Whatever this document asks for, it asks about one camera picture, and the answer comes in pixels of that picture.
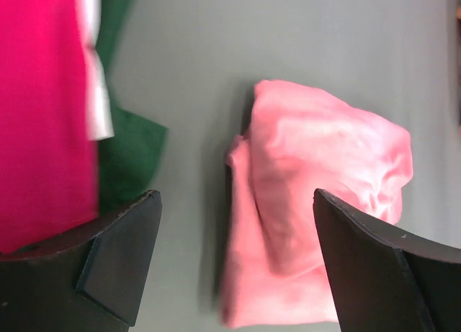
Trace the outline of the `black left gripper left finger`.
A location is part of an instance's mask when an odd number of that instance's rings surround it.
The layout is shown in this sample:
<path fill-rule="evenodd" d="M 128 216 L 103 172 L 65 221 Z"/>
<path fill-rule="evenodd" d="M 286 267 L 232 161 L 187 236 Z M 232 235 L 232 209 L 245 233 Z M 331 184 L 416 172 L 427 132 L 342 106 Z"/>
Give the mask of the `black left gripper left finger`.
<path fill-rule="evenodd" d="M 117 212 L 1 256 L 2 331 L 128 331 L 161 220 L 150 190 Z"/>

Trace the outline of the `salmon pink t shirt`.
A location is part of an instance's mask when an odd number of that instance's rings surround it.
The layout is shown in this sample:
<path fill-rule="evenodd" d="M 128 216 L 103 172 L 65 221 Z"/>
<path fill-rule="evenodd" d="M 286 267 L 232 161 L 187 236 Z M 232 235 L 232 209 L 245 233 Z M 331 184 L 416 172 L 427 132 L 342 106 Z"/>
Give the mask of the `salmon pink t shirt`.
<path fill-rule="evenodd" d="M 314 87 L 264 80 L 228 155 L 221 287 L 230 328 L 337 321 L 313 215 L 316 189 L 390 224 L 413 176 L 405 128 Z"/>

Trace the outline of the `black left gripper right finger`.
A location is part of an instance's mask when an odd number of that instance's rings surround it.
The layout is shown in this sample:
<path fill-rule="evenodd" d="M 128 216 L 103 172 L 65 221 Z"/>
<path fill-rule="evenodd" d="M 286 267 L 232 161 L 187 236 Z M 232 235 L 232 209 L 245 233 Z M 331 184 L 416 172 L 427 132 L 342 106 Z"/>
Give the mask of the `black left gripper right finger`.
<path fill-rule="evenodd" d="M 460 331 L 460 250 L 383 222 L 324 189 L 313 213 L 342 331 Z"/>

